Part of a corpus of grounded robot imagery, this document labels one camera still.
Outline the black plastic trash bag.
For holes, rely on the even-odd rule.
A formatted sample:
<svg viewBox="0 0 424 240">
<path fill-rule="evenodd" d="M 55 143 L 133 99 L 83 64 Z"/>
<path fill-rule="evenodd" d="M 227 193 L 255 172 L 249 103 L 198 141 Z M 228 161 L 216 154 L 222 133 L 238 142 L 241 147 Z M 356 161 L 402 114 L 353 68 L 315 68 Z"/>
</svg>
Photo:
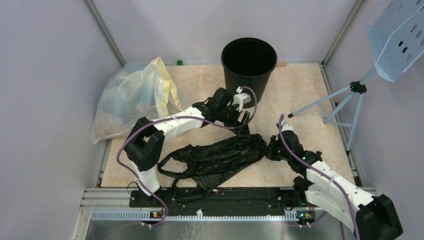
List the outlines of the black plastic trash bag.
<svg viewBox="0 0 424 240">
<path fill-rule="evenodd" d="M 266 148 L 267 143 L 260 134 L 236 135 L 211 145 L 189 144 L 165 156 L 157 164 L 157 170 L 174 178 L 171 189 L 176 201 L 194 201 L 207 197 L 219 185 L 260 161 Z M 163 169 L 170 159 L 185 163 L 187 169 L 183 172 Z M 177 192 L 177 183 L 183 179 L 193 179 L 196 182 L 192 193 Z"/>
</svg>

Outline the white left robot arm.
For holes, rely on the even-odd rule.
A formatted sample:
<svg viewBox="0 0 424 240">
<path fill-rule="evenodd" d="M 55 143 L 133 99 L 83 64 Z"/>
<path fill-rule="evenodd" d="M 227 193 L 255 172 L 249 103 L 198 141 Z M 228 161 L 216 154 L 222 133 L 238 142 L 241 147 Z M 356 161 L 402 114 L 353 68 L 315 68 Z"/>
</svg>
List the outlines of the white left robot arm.
<svg viewBox="0 0 424 240">
<path fill-rule="evenodd" d="M 255 107 L 258 104 L 257 95 L 250 87 L 239 86 L 235 93 L 220 87 L 212 97 L 196 102 L 179 113 L 156 120 L 146 117 L 137 120 L 119 151 L 125 152 L 133 165 L 130 171 L 142 191 L 141 200 L 149 207 L 160 202 L 160 183 L 156 171 L 166 141 L 207 125 L 240 132 L 248 127 L 254 117 L 245 112 L 242 120 L 239 120 L 248 103 L 253 103 Z"/>
</svg>

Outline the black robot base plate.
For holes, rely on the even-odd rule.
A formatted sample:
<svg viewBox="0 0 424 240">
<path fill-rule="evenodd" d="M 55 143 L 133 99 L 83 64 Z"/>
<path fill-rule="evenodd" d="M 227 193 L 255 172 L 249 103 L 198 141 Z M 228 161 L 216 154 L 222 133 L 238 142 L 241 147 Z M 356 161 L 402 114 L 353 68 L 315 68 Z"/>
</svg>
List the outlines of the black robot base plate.
<svg viewBox="0 0 424 240">
<path fill-rule="evenodd" d="M 218 187 L 207 196 L 193 199 L 195 191 L 194 187 L 163 187 L 156 196 L 148 196 L 142 190 L 132 190 L 129 206 L 152 209 L 153 218 L 161 217 L 166 210 L 169 217 L 193 216 L 197 211 L 205 217 L 265 217 L 291 212 L 296 219 L 317 216 L 316 207 L 292 187 Z"/>
</svg>

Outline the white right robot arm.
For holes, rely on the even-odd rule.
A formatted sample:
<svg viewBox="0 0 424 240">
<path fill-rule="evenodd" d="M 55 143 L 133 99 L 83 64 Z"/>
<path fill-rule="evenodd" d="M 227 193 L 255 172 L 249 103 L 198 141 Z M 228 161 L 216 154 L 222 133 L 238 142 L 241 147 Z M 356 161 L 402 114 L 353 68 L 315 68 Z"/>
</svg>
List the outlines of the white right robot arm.
<svg viewBox="0 0 424 240">
<path fill-rule="evenodd" d="M 305 150 L 293 127 L 276 125 L 266 157 L 287 161 L 299 176 L 294 179 L 293 200 L 299 206 L 312 204 L 349 228 L 359 240 L 395 240 L 404 230 L 393 201 L 372 194 L 345 179 L 323 159 L 320 151 Z"/>
</svg>

